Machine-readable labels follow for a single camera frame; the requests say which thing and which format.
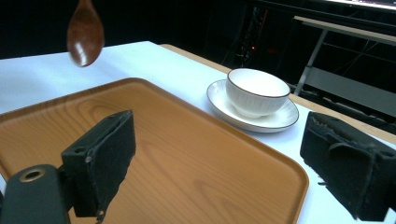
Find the saucer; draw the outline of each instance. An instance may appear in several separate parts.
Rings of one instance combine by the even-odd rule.
[[[277,133],[288,129],[299,118],[297,106],[289,98],[274,114],[257,119],[239,114],[228,100],[226,79],[216,81],[207,88],[207,98],[216,113],[232,125],[257,133]]]

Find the bowl rim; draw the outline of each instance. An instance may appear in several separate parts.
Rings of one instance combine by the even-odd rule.
[[[231,74],[231,72],[234,71],[234,70],[250,70],[250,71],[260,72],[260,73],[263,73],[263,74],[265,74],[265,75],[273,76],[273,77],[279,79],[279,80],[280,80],[281,82],[283,82],[284,84],[286,84],[286,86],[288,86],[289,91],[288,91],[288,93],[286,93],[286,94],[284,94],[284,95],[279,95],[279,96],[267,96],[267,95],[262,95],[262,94],[258,94],[258,93],[252,92],[252,91],[245,90],[245,89],[239,87],[238,85],[236,85],[236,84],[230,79],[230,74]],[[263,72],[263,71],[260,71],[260,70],[256,70],[256,69],[251,69],[251,68],[235,68],[235,69],[232,69],[231,71],[229,71],[229,72],[227,73],[227,80],[229,80],[229,81],[233,84],[233,86],[235,86],[237,89],[239,89],[239,90],[241,90],[241,91],[244,91],[244,92],[247,92],[247,93],[250,93],[250,94],[253,94],[253,95],[256,95],[256,96],[260,96],[260,97],[265,97],[265,98],[283,98],[283,97],[289,96],[290,93],[291,93],[290,86],[289,86],[288,83],[286,83],[284,80],[282,80],[282,79],[280,79],[279,77],[276,77],[276,76],[274,76],[274,75],[271,75],[271,74],[269,74],[269,73],[266,73],[266,72]]]

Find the metal leg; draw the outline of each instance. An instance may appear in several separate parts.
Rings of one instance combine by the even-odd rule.
[[[317,58],[317,55],[319,53],[320,47],[323,43],[324,38],[326,37],[328,30],[323,30],[317,45],[314,48],[314,51],[311,54],[311,58],[309,58],[308,64],[305,66],[305,69],[303,71],[303,73],[301,74],[300,80],[298,81],[297,87],[294,90],[294,95],[298,95],[301,91],[301,89],[303,88],[303,85],[305,84],[305,80],[307,78],[307,76],[309,75],[309,72],[312,68],[312,65],[314,64],[315,59]]]

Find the white bowl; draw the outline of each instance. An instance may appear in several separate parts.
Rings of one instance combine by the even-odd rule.
[[[248,68],[228,74],[226,91],[236,111],[251,119],[275,113],[290,94],[288,84],[280,78]]]

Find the wooden table edge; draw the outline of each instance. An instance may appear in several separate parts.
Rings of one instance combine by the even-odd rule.
[[[212,67],[212,68],[214,68],[216,70],[219,70],[220,72],[223,72],[225,74],[227,74],[227,73],[229,73],[231,71],[231,69],[228,68],[228,67],[225,67],[225,66],[223,66],[221,64],[218,64],[218,63],[214,63],[212,61],[209,61],[208,59],[205,59],[205,58],[203,58],[201,56],[192,54],[192,53],[190,53],[190,52],[188,52],[188,51],[186,51],[184,49],[180,49],[180,48],[175,47],[173,45],[162,44],[161,46],[166,48],[166,49],[169,49],[169,50],[171,50],[171,51],[173,51],[175,53],[183,55],[183,56],[185,56],[187,58],[190,58],[190,59],[192,59],[192,60],[194,60],[194,61],[196,61],[198,63],[202,63],[202,64],[207,65],[209,67]],[[325,106],[315,104],[315,103],[313,103],[311,101],[305,100],[304,98],[301,98],[301,97],[296,96],[294,94],[290,95],[290,99],[295,104],[302,105],[302,106],[304,106],[304,107],[306,107],[306,108],[308,108],[310,110],[313,110],[313,111],[316,111],[316,112],[319,112],[319,113],[322,113],[322,114],[326,114],[326,115],[333,116],[335,118],[341,119],[344,122],[352,125],[353,127],[357,128],[357,129],[359,129],[359,130],[361,130],[361,131],[363,131],[365,133],[368,133],[368,134],[370,134],[372,136],[375,136],[375,137],[378,137],[380,139],[383,139],[383,140],[385,140],[387,142],[390,142],[392,144],[396,144],[396,135],[395,134],[385,132],[385,131],[383,131],[381,129],[378,129],[378,128],[374,127],[374,126],[371,126],[371,125],[366,124],[364,122],[361,122],[359,120],[353,119],[353,118],[351,118],[349,116],[346,116],[346,115],[343,115],[343,114],[338,113],[336,111],[333,111],[333,110],[331,110],[331,109],[329,109],[329,108],[327,108]]]

